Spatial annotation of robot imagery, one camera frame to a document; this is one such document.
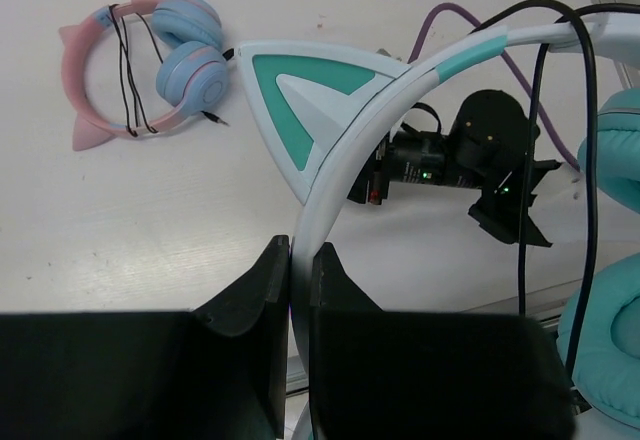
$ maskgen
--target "white table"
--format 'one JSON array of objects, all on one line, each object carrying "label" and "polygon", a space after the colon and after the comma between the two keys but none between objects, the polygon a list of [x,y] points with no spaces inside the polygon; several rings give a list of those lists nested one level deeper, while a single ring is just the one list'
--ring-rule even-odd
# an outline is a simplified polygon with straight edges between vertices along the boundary
[{"label": "white table", "polygon": [[[242,274],[271,236],[292,233],[299,205],[262,143],[236,73],[217,111],[229,128],[199,120],[175,135],[118,139],[74,153],[57,29],[127,0],[1,1],[0,311],[197,307]],[[309,39],[384,47],[406,58],[435,4],[456,1],[487,18],[519,0],[208,1],[223,18],[230,46]],[[555,17],[527,12],[511,23]],[[138,87],[147,111],[158,114],[167,105],[154,91],[157,60],[141,25],[132,30]],[[428,48],[468,31],[447,14]],[[530,74],[535,50],[513,53]],[[91,99],[114,119],[123,118],[116,58],[112,35],[88,75]],[[604,101],[620,82],[613,65],[599,67]],[[575,149],[585,126],[581,59],[552,56],[546,72],[544,105]],[[448,127],[466,96],[481,88],[504,89],[526,105],[499,60],[452,79],[428,101]],[[556,155],[546,136],[537,151]],[[394,186],[391,195],[380,208],[348,205],[330,238],[348,273],[381,306],[464,309],[514,295],[516,249],[466,215],[477,193]],[[620,255],[615,250],[603,248],[603,262]],[[582,261],[582,245],[533,252],[530,288],[578,278]]]}]

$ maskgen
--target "ear cushion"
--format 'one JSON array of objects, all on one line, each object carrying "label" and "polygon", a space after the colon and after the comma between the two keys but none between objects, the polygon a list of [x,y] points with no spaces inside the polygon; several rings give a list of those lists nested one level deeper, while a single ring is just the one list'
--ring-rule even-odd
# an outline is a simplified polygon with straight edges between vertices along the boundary
[{"label": "ear cushion", "polygon": [[[578,150],[584,167],[586,143]],[[640,89],[613,95],[598,116],[598,186],[640,213]]]},{"label": "ear cushion", "polygon": [[[562,314],[558,350],[566,358],[579,292]],[[585,399],[606,415],[640,428],[640,358],[634,357],[640,324],[640,254],[596,276],[585,316],[573,380]],[[625,324],[633,329],[627,330]]]},{"label": "ear cushion", "polygon": [[156,90],[185,115],[211,108],[229,84],[227,62],[210,45],[189,42],[176,48],[156,77]]},{"label": "ear cushion", "polygon": [[151,17],[151,28],[171,48],[201,42],[222,50],[220,17],[204,0],[164,0]]}]

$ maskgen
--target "white and teal headphones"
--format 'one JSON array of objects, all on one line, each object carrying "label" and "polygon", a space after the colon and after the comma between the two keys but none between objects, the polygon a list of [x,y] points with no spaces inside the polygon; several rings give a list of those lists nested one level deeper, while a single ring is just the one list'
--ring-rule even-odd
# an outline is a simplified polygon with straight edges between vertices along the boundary
[{"label": "white and teal headphones", "polygon": [[[597,56],[640,68],[640,15],[585,15],[584,27]],[[487,28],[411,65],[317,43],[258,41],[239,46],[239,68],[258,127],[303,205],[292,247],[291,307],[305,367],[312,262],[371,152],[412,105],[449,78],[507,47],[537,44],[549,44],[551,52],[582,51],[568,23]],[[583,168],[587,153],[583,145]],[[640,90],[614,95],[601,110],[597,156],[599,187],[640,213]],[[577,295],[560,324],[562,356],[568,349]],[[640,321],[638,299],[640,256],[598,275],[573,379],[596,408],[640,429],[640,336],[634,326]]]}]

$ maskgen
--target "pink cat ear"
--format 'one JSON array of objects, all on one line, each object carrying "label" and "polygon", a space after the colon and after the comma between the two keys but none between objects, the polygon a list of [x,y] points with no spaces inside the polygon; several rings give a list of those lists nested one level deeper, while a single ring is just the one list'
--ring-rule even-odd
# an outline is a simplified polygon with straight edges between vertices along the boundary
[{"label": "pink cat ear", "polygon": [[76,123],[73,126],[72,148],[74,152],[88,150],[104,142],[111,140],[113,134],[93,126],[80,115],[76,117]]},{"label": "pink cat ear", "polygon": [[78,25],[67,25],[66,27],[60,27],[58,29],[58,34],[62,39],[62,44],[66,45],[67,43],[69,43],[69,40],[73,38],[77,31]]}]

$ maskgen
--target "cat ear headphones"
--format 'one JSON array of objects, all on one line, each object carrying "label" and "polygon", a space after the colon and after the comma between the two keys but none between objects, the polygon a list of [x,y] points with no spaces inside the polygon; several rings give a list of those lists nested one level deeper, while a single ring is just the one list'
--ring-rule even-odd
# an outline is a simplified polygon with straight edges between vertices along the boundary
[{"label": "cat ear headphones", "polygon": [[[131,14],[151,14],[153,32],[174,49],[156,77],[156,91],[173,109],[135,127],[103,118],[89,102],[84,81],[93,46],[105,31],[117,28],[119,19]],[[213,108],[229,84],[227,61],[221,53],[224,37],[220,17],[204,0],[131,0],[103,7],[79,25],[62,27],[60,36],[65,45],[62,85],[78,112],[73,131],[75,151],[95,147],[114,136],[166,132],[188,117]]]},{"label": "cat ear headphones", "polygon": [[[486,22],[484,29],[411,65],[354,48],[308,42],[259,41],[238,47],[238,68],[256,123],[303,205],[291,252],[291,315],[307,371],[314,257],[362,166],[398,119],[451,77],[503,54],[508,47],[542,45],[539,59],[549,50],[583,52],[588,128],[579,157],[587,179],[589,250],[583,288],[560,322],[558,348],[567,370],[573,371],[577,388],[591,405],[640,428],[640,256],[600,274],[603,280],[593,284],[584,317],[597,245],[596,170],[605,193],[640,213],[640,89],[615,95],[598,116],[594,55],[640,68],[640,7],[612,4],[574,11],[563,5],[566,8],[557,11],[565,23],[521,29],[492,26],[524,8],[558,4],[532,0],[514,5]],[[541,72],[539,62],[532,98],[534,120]],[[576,237],[576,241],[584,240],[582,235]],[[623,311],[629,318],[615,327]],[[572,357],[575,361],[583,325],[585,333],[573,369],[569,364]],[[308,408],[298,427],[295,440],[310,438]],[[314,429],[314,438],[324,436]]]}]

